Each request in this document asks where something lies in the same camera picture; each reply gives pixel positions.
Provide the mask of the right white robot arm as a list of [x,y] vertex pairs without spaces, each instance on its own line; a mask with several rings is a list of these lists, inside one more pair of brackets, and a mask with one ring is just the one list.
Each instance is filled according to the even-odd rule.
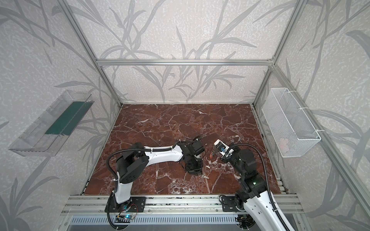
[[239,228],[248,230],[258,225],[262,231],[293,231],[279,208],[268,183],[266,164],[260,151],[247,143],[226,145],[214,143],[224,163],[230,163],[240,174],[241,190],[235,193],[235,207],[246,215],[236,217]]

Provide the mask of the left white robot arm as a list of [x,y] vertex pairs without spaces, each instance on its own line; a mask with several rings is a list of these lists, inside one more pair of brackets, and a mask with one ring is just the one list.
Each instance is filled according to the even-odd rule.
[[132,206],[131,190],[133,182],[146,167],[163,162],[184,161],[183,169],[190,175],[202,174],[200,155],[205,148],[196,137],[192,141],[178,141],[166,147],[148,147],[137,142],[128,149],[110,154],[106,160],[107,169],[113,174],[115,183],[107,203],[106,212],[128,211]]

